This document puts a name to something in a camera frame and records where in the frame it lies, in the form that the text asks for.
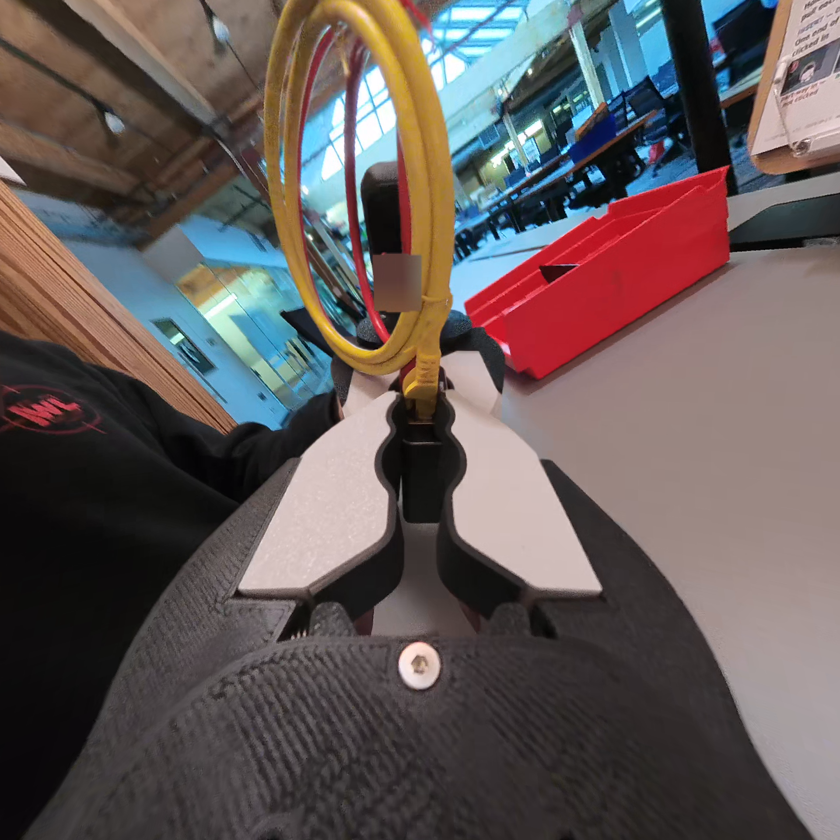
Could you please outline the blue storage bin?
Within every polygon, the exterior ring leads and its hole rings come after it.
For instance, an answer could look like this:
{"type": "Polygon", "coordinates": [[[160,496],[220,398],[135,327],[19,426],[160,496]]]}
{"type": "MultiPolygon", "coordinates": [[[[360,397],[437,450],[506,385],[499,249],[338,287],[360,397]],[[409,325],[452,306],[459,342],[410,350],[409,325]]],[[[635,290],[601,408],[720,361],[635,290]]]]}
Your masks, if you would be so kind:
{"type": "Polygon", "coordinates": [[[573,165],[582,163],[585,159],[612,142],[617,135],[615,117],[608,113],[599,122],[594,123],[587,133],[575,141],[569,149],[569,156],[573,165]]]}

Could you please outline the person's black sweatshirt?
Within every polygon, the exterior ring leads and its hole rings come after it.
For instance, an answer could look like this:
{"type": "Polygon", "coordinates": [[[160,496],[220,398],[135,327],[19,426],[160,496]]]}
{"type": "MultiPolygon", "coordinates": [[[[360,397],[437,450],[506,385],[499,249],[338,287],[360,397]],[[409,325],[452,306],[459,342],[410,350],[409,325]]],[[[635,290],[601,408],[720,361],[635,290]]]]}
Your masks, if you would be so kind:
{"type": "Polygon", "coordinates": [[[224,437],[143,383],[2,332],[2,838],[56,792],[152,605],[235,508],[224,437]]]}

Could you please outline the white desk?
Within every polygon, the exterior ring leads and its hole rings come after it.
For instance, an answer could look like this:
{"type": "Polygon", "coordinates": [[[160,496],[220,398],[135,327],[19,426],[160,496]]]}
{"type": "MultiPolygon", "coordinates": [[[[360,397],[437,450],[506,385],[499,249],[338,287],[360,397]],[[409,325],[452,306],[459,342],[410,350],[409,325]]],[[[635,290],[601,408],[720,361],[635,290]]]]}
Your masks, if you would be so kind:
{"type": "Polygon", "coordinates": [[[465,309],[466,300],[534,256],[557,238],[577,228],[590,218],[606,213],[606,206],[575,212],[560,221],[533,227],[521,234],[493,241],[481,246],[477,252],[461,260],[452,269],[450,289],[455,308],[465,309]]]}

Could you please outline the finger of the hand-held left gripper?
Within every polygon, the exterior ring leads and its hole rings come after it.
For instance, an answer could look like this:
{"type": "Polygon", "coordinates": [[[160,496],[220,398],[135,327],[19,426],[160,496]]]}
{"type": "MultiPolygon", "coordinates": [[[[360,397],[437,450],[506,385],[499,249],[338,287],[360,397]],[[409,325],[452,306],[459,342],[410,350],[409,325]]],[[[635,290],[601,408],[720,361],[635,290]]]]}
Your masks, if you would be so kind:
{"type": "Polygon", "coordinates": [[[502,396],[479,351],[456,351],[442,357],[447,388],[496,419],[501,419],[502,396]]]}
{"type": "Polygon", "coordinates": [[[397,373],[372,375],[351,370],[343,398],[343,420],[387,422],[399,384],[397,373]]]}

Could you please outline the printed instruction sheet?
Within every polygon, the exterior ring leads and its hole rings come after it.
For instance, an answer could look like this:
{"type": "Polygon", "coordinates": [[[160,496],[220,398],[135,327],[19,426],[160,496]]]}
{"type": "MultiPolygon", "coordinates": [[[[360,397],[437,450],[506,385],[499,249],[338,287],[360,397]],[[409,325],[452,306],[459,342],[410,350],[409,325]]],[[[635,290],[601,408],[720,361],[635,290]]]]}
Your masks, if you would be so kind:
{"type": "Polygon", "coordinates": [[[778,2],[748,149],[752,163],[769,175],[838,163],[838,1],[778,2]]]}

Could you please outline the red plastic bin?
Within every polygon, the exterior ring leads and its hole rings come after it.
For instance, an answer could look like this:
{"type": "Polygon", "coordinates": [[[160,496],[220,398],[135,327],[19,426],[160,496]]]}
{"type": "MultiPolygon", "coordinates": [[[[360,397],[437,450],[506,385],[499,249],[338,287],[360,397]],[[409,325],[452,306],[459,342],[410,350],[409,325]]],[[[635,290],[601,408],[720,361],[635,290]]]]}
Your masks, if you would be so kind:
{"type": "Polygon", "coordinates": [[[724,266],[727,169],[613,202],[468,298],[507,366],[540,380],[724,266]],[[577,264],[553,283],[539,267],[577,264]]]}

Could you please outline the black pole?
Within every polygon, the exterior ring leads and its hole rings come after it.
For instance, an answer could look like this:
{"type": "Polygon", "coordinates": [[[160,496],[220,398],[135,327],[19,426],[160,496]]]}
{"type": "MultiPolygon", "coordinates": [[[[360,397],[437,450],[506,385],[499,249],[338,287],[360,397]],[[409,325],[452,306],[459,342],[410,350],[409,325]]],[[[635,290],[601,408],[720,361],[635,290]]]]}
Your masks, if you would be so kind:
{"type": "Polygon", "coordinates": [[[660,6],[698,172],[725,167],[733,193],[737,185],[701,2],[662,1],[660,6]]]}

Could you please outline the black port adapter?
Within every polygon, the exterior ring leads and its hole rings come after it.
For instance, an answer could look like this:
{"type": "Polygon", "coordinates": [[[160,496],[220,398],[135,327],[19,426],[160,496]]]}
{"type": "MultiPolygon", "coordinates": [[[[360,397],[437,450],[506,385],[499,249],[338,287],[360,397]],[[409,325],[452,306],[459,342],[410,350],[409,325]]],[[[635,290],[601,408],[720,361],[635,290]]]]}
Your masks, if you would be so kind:
{"type": "Polygon", "coordinates": [[[402,439],[402,514],[406,522],[439,523],[454,457],[454,444],[435,425],[406,425],[402,439]]]}

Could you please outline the wood-top office desk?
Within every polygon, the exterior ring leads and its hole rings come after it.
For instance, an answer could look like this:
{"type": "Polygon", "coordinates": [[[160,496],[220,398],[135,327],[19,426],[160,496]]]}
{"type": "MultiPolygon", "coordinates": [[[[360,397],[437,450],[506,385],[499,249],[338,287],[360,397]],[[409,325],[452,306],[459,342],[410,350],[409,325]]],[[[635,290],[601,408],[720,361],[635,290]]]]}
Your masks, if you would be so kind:
{"type": "Polygon", "coordinates": [[[507,199],[502,204],[505,211],[514,214],[538,204],[554,221],[565,217],[567,209],[597,208],[627,197],[627,186],[646,167],[637,153],[638,139],[661,112],[660,108],[648,112],[581,161],[561,166],[524,194],[507,199]]]}

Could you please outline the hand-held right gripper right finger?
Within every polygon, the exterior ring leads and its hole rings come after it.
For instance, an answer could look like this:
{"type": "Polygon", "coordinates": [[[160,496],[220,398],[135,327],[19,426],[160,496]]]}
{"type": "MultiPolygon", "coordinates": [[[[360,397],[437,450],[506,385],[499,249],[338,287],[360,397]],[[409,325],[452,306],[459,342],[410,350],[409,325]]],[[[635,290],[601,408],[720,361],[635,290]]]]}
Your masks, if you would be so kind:
{"type": "Polygon", "coordinates": [[[437,573],[470,611],[602,594],[549,473],[507,425],[460,394],[440,396],[437,573]]]}

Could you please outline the black office chair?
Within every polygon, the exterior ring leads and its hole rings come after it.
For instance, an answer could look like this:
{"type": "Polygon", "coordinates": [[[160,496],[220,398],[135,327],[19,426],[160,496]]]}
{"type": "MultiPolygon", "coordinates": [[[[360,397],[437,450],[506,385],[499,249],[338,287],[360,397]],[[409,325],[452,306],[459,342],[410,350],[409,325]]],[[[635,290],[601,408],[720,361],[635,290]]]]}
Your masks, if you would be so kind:
{"type": "Polygon", "coordinates": [[[334,357],[334,351],[323,338],[319,327],[306,308],[281,310],[280,316],[297,331],[303,340],[318,347],[321,352],[330,358],[334,357]]]}

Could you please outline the black flat pad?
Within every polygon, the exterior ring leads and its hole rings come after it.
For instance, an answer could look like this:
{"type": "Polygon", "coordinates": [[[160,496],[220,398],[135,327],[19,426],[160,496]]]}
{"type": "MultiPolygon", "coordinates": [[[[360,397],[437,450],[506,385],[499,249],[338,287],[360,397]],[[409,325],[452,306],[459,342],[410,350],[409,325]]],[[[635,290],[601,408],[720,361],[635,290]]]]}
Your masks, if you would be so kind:
{"type": "Polygon", "coordinates": [[[764,208],[729,233],[731,252],[800,248],[839,237],[839,194],[764,208]]]}

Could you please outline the person's left forearm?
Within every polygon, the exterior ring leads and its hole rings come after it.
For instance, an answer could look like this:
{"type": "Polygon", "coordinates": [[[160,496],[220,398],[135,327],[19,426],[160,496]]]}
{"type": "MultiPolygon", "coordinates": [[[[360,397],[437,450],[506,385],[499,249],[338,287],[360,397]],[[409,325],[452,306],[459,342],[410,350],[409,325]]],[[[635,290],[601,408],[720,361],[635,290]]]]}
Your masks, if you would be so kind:
{"type": "Polygon", "coordinates": [[[343,419],[336,391],[315,395],[284,426],[242,424],[214,448],[207,482],[234,501],[245,501],[286,462],[301,457],[343,419]]]}

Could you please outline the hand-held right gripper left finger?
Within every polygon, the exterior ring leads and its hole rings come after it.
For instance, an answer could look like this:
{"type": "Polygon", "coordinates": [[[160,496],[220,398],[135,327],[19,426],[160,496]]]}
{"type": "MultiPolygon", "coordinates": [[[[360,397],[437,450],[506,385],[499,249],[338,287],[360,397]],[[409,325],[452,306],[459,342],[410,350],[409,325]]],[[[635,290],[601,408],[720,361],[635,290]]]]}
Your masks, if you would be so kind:
{"type": "Polygon", "coordinates": [[[344,418],[291,471],[238,583],[238,593],[341,604],[351,619],[399,584],[404,540],[397,509],[402,402],[386,392],[344,418]]]}

